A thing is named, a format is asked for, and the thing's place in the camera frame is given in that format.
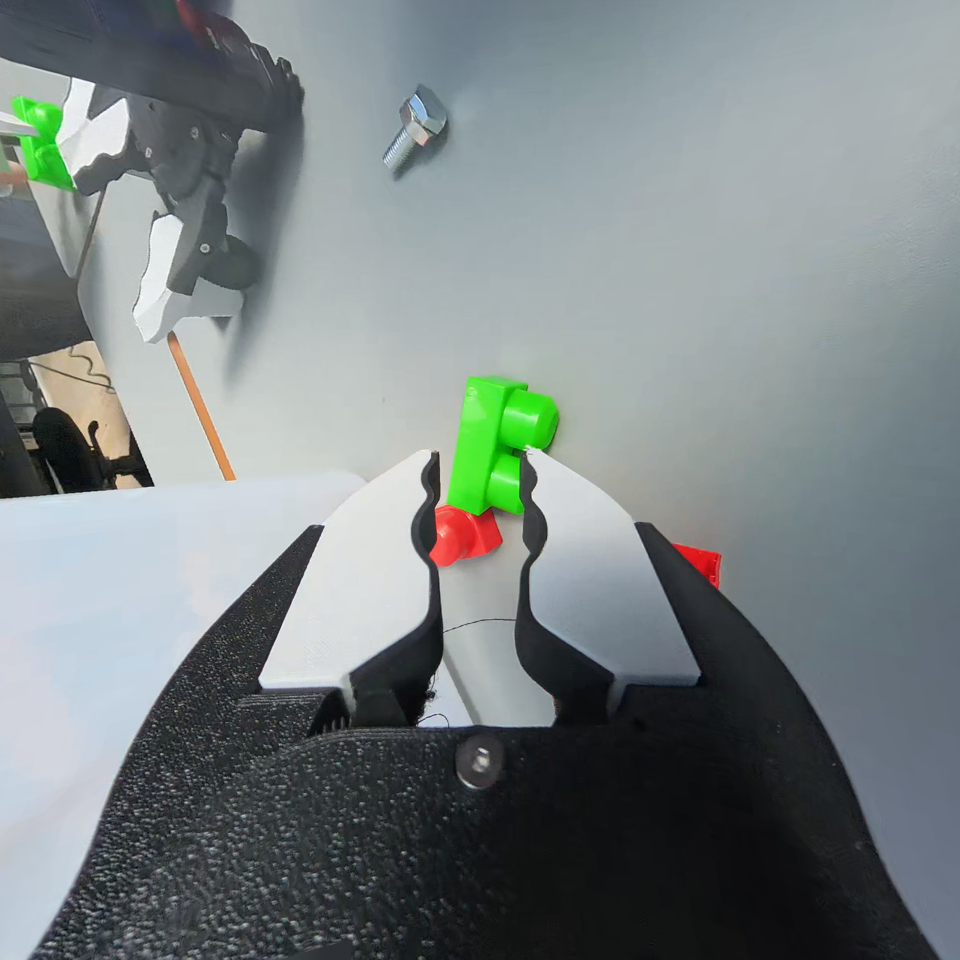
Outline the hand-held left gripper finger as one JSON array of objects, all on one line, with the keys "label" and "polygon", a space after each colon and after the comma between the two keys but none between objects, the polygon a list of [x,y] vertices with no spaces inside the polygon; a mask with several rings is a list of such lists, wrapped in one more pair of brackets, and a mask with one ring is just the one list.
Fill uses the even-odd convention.
[{"label": "hand-held left gripper finger", "polygon": [[435,510],[440,456],[421,449],[322,525],[258,676],[265,694],[337,691],[354,727],[415,727],[443,657]]},{"label": "hand-held left gripper finger", "polygon": [[604,724],[630,688],[694,689],[701,667],[630,513],[533,447],[520,497],[515,652],[555,724]]}]

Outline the spare hand-held left gripper finger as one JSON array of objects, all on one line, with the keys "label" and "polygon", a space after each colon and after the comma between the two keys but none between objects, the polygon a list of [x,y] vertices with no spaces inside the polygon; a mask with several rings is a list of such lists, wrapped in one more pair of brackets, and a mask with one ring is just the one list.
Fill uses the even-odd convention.
[{"label": "spare hand-held left gripper finger", "polygon": [[175,264],[186,227],[174,213],[157,214],[150,225],[147,264],[139,281],[132,318],[144,342],[164,340],[183,319],[233,318],[246,294],[205,277],[188,262]]},{"label": "spare hand-held left gripper finger", "polygon": [[55,142],[76,191],[86,197],[130,169],[130,109],[124,92],[71,78]]}]

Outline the green two-stud brick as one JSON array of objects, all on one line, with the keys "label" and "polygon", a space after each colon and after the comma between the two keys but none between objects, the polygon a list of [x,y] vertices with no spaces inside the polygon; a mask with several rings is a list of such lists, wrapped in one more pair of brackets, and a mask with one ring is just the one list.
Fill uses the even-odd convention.
[{"label": "green two-stud brick", "polygon": [[12,117],[22,159],[30,181],[75,193],[76,184],[61,154],[58,135],[64,123],[64,110],[52,102],[40,102],[17,96],[10,99]]},{"label": "green two-stud brick", "polygon": [[546,450],[560,419],[556,401],[503,376],[466,380],[446,502],[472,515],[523,513],[522,452]]}]

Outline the red green flat brick stack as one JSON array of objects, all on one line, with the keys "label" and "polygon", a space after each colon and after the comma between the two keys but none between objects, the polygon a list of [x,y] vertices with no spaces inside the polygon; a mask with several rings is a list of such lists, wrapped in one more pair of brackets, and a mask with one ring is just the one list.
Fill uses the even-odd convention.
[{"label": "red green flat brick stack", "polygon": [[719,590],[721,588],[722,554],[676,542],[674,542],[672,546],[692,567],[698,570],[715,589]]}]

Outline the black office chair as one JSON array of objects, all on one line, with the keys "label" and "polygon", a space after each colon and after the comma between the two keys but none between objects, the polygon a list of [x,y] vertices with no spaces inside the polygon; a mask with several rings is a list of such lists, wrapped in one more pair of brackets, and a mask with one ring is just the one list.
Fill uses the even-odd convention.
[{"label": "black office chair", "polygon": [[126,455],[108,457],[99,443],[99,423],[90,421],[84,434],[59,408],[36,413],[31,432],[41,460],[52,471],[66,494],[96,493],[117,489],[117,479],[132,477],[141,488],[155,486],[134,434],[128,437]]}]

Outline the clear plastic storage bin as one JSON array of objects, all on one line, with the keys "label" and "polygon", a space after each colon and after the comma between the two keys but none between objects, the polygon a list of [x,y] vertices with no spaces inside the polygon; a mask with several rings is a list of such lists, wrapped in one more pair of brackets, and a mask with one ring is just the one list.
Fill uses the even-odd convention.
[{"label": "clear plastic storage bin", "polygon": [[363,484],[332,470],[2,501],[2,958],[52,923],[186,654]]}]

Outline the silver hex bolt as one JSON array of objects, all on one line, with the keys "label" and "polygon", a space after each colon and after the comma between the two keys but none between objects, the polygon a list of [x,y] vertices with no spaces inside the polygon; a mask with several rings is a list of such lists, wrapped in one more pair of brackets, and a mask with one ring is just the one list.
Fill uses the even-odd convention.
[{"label": "silver hex bolt", "polygon": [[399,176],[414,154],[439,138],[448,126],[446,108],[434,93],[419,83],[399,109],[399,128],[382,155],[382,162],[392,176]]}]

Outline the dark cloth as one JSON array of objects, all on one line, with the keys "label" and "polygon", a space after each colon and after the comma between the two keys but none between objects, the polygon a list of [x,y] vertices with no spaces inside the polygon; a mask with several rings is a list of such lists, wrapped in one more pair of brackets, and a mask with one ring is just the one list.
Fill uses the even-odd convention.
[{"label": "dark cloth", "polygon": [[2,363],[54,354],[92,339],[75,279],[2,280]]}]

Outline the red two-stud brick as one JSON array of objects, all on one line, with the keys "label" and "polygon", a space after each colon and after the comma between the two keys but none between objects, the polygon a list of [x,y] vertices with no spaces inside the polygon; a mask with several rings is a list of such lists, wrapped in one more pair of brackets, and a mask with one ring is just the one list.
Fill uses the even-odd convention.
[{"label": "red two-stud brick", "polygon": [[451,505],[435,510],[436,543],[430,552],[438,568],[447,568],[462,560],[484,557],[503,543],[492,508],[471,513]]}]

